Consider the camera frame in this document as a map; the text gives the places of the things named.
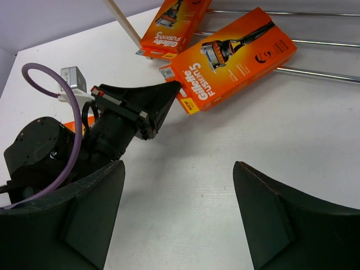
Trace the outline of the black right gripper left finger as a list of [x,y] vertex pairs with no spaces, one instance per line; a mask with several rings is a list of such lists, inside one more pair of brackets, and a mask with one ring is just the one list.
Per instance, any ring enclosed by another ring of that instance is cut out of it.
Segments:
[[39,199],[1,209],[1,269],[103,269],[125,180],[115,161]]

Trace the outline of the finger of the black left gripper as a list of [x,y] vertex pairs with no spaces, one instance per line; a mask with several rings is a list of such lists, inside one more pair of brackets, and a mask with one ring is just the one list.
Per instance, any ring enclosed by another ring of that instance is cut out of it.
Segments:
[[181,83],[171,81],[137,88],[98,86],[98,106],[140,122],[140,132],[158,132],[181,89]]

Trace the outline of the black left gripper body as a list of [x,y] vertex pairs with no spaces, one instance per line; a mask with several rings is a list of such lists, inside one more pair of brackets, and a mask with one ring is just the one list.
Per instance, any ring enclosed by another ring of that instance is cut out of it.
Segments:
[[11,204],[36,199],[119,160],[134,137],[156,136],[140,132],[139,121],[98,106],[98,86],[91,89],[94,100],[79,109],[74,129],[45,116],[27,124],[6,148],[10,180],[3,191]]

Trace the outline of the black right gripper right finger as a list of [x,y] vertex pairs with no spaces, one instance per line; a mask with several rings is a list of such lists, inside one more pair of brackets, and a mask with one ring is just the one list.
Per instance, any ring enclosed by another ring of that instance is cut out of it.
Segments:
[[237,161],[233,183],[254,269],[359,269],[359,210]]

